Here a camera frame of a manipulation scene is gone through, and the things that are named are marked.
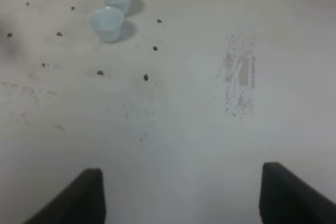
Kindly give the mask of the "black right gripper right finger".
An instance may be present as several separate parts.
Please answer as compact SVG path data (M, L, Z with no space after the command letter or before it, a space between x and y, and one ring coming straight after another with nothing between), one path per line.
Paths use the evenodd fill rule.
M262 166L262 223L335 223L335 203L277 162Z

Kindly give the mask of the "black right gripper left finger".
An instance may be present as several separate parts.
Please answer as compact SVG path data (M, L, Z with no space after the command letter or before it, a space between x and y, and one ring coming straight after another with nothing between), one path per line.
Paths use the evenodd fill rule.
M103 172L85 169L26 223L105 223Z

